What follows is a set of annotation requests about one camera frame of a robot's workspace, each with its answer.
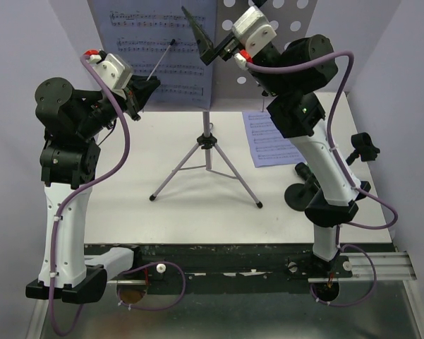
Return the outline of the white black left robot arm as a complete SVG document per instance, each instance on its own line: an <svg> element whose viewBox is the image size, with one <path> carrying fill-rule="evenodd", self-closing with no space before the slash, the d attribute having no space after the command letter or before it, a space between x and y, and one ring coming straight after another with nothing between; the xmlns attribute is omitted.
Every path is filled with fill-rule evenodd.
<svg viewBox="0 0 424 339"><path fill-rule="evenodd" d="M43 81L35 91L35 114L44 125L44 147L40 155L41 180L47 202L47 238L44 261L38 277L28 283L31 299L61 299L70 304L98 302L107 280L123 274L134 279L142 261L129 247L110 250L97 261L84 257L85 217L91 189L78 194L59 218L55 253L54 293L49 291L53 219L65 198L95 179L100 147L95 136L110 129L118 116L101 91L78 90L65 78Z"/></svg>

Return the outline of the black clip microphone stand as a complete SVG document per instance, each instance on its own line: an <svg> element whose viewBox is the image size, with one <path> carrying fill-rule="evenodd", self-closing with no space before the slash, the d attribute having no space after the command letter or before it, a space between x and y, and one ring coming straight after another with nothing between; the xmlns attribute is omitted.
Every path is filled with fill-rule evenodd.
<svg viewBox="0 0 424 339"><path fill-rule="evenodd" d="M373 144L370 135L366 132L352 135L351 145L353 152L346 159L348 166L351 166L356 159L360 159L361 162L375 161L380 154L380 149Z"/></svg>

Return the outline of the lilac tripod music stand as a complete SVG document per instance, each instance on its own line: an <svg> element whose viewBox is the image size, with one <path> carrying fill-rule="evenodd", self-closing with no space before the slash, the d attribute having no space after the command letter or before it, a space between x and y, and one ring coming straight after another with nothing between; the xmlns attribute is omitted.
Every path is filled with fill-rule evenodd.
<svg viewBox="0 0 424 339"><path fill-rule="evenodd" d="M256 5L259 9L265 4L264 1L254 1L253 5ZM270 42L267 46L265 46L259 53L260 58L264 60L274 60L279 56L279 52L275 49L272 42ZM202 166L206 171L217 174L217 171L212 169L212 149L215 149L218 154L225 161L229 169L234 173L232 176L228 176L230 179L237 179L242 184L243 188L249 193L250 197L254 200L256 206L258 208L262 208L262 202L256 197L247 183L244 181L243 177L238 173L236 168L233 166L229 158L224 154L224 151L217 144L217 139L212 135L212 124L210 123L210 113L203 112L202 113L202 122L203 122L203 133L197 138L196 144L193 148L187 153L187 155L178 163L177 167L175 167L171 174L161 183L161 185L157 188L157 190L149 197L151 201L154 201L159 193L164 189L164 187L174 178L175 174L181 170L186 170L187 168L184 166L186 162L191 158L191 156L198 149L203 149L205 151L205 164Z"/></svg>

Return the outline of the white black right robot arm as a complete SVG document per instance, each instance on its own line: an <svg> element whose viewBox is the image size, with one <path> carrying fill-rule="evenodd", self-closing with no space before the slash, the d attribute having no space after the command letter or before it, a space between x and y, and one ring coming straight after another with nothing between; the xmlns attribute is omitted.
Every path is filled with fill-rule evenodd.
<svg viewBox="0 0 424 339"><path fill-rule="evenodd" d="M273 101L267 111L277 130L296 146L320 185L305 208L314 226L314 274L325 277L336 268L339 227L351 222L357 200L367 182L359 180L344 162L331 136L333 113L326 113L315 91L325 87L338 72L329 38L316 34L290 42L279 52L272 40L275 29L258 6L251 6L233 24L231 32L215 47L193 15L181 9L189 22L201 61L233 58L251 74Z"/></svg>

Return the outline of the white sheet music page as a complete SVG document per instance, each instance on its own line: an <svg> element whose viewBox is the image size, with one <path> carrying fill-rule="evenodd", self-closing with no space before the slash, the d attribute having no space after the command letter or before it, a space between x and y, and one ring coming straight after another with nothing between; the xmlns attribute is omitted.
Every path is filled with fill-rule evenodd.
<svg viewBox="0 0 424 339"><path fill-rule="evenodd" d="M267 112L242 112L242 116L256 168L305 162L299 150L281 135Z"/></svg>

